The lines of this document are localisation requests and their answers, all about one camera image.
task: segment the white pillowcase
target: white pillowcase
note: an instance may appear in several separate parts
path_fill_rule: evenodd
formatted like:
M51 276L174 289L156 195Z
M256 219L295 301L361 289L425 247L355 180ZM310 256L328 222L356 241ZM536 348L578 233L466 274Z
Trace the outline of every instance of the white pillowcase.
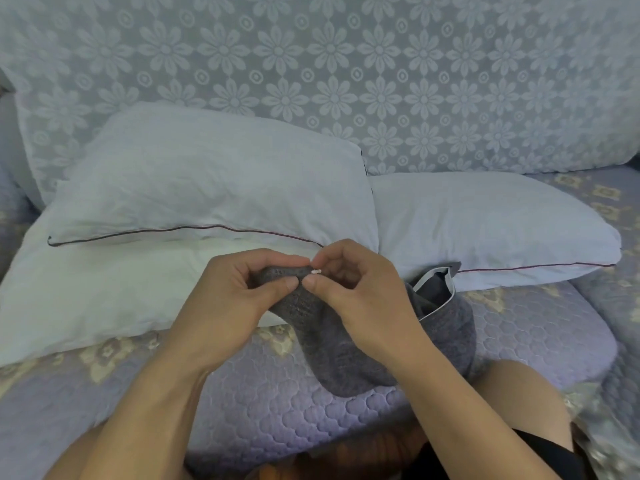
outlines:
M46 209L0 285L0 367L171 326L213 256L264 247L248 239L74 244L52 248ZM318 246L268 247L312 258ZM259 326L284 323L267 312Z
M323 246L350 238L378 250L360 149L340 138L139 103L108 120L84 152L58 186L52 245L250 235Z
M553 283L612 266L620 233L571 195L503 172L369 177L380 254L400 275L460 261L458 291Z

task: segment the black shorts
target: black shorts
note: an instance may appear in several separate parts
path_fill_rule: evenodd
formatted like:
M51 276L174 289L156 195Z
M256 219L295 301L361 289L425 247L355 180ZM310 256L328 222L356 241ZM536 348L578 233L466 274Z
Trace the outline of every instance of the black shorts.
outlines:
M560 445L523 431L514 431L537 455L549 465L562 480L584 480L582 460L574 452ZM448 480L440 460L430 444L425 444L418 458L403 471L402 480Z

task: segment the person's right arm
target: person's right arm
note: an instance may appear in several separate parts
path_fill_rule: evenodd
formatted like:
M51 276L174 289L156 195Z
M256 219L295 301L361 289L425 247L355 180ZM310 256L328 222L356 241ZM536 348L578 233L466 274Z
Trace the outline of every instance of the person's right arm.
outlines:
M559 480L433 345L391 262L347 240L322 249L311 266L323 272L303 286L396 377L452 480Z

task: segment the person's left arm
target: person's left arm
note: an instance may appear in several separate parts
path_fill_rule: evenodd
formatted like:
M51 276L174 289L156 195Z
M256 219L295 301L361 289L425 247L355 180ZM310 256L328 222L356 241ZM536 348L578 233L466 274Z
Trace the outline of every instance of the person's left arm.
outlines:
M178 480L207 376L250 339L260 317L298 286L290 276L249 289L266 266L309 259L270 250L213 258L163 345L102 428L79 480Z

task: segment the fingernail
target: fingernail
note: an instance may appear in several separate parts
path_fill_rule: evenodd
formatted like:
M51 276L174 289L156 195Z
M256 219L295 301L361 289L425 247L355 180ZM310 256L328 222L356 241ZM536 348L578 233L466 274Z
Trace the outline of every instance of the fingernail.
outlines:
M287 276L286 278L284 278L284 284L286 284L289 291L293 291L298 287L300 282L295 276Z
M316 274L308 274L304 278L302 278L302 284L305 288L313 289L316 286L317 275Z

